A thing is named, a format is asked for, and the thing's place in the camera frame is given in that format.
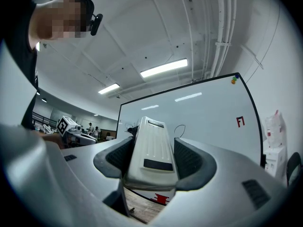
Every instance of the wooden floor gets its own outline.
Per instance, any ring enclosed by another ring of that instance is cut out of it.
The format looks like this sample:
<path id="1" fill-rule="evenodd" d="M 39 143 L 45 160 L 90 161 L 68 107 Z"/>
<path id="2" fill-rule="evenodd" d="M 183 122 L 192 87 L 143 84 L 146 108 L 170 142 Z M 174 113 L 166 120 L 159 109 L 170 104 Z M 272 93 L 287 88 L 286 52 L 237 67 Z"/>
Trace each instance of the wooden floor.
<path id="1" fill-rule="evenodd" d="M 150 222 L 165 206 L 144 199 L 124 188 L 128 209 L 134 208 L 133 214 L 146 222 Z"/>

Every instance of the black frame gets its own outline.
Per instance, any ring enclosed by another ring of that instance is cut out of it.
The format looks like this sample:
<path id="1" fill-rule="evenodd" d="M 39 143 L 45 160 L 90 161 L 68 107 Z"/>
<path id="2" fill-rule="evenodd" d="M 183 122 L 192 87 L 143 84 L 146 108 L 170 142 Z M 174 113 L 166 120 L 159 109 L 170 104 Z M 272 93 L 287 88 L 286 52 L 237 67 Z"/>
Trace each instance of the black frame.
<path id="1" fill-rule="evenodd" d="M 257 108 L 256 108 L 254 100 L 252 99 L 250 91 L 248 90 L 248 87 L 246 86 L 246 83 L 244 82 L 242 76 L 238 72 L 232 73 L 232 74 L 223 75 L 223 76 L 219 76 L 219 77 L 216 77 L 216 78 L 205 79 L 205 80 L 194 82 L 194 83 L 185 84 L 185 85 L 182 85 L 182 86 L 179 86 L 179 87 L 174 87 L 174 88 L 171 88 L 171 89 L 159 92 L 159 93 L 154 93 L 154 94 L 151 94 L 151 95 L 148 95 L 148 96 L 144 96 L 144 97 L 141 97 L 141 98 L 129 101 L 127 103 L 121 104 L 120 105 L 120 110 L 119 110 L 118 121 L 117 121 L 116 138 L 118 137 L 118 126 L 119 126 L 119 120 L 120 120 L 120 113 L 121 113 L 121 107 L 123 105 L 130 104 L 130 103 L 133 103 L 135 101 L 139 101 L 139 100 L 142 100 L 142 99 L 145 99 L 145 98 L 148 98 L 148 97 L 156 96 L 156 95 L 159 95 L 159 94 L 162 94 L 162 93 L 167 93 L 167 92 L 170 92 L 170 91 L 173 91 L 173 90 L 177 90 L 177 89 L 180 89 L 180 88 L 189 87 L 189 86 L 192 86 L 192 85 L 196 85 L 196 84 L 200 84 L 200 83 L 204 83 L 204 82 L 208 82 L 208 81 L 213 81 L 213 80 L 227 78 L 227 77 L 234 77 L 234 76 L 239 76 L 239 79 L 241 79 L 241 81 L 242 81 L 242 83 L 243 83 L 243 85 L 244 85 L 244 87 L 245 87 L 245 89 L 246 89 L 246 91 L 247 91 L 247 93 L 248 93 L 248 95 L 250 97 L 250 100 L 251 100 L 251 103 L 253 105 L 253 108 L 255 110 L 255 114 L 256 114 L 256 118 L 257 118 L 257 122 L 258 122 L 258 127 L 259 127 L 260 145 L 261 145 L 260 166 L 262 168 L 264 168 L 265 167 L 265 158 L 263 156 L 263 137 L 262 137 L 262 129 L 261 129 L 261 122 L 260 122 L 259 114 L 257 112 Z"/>

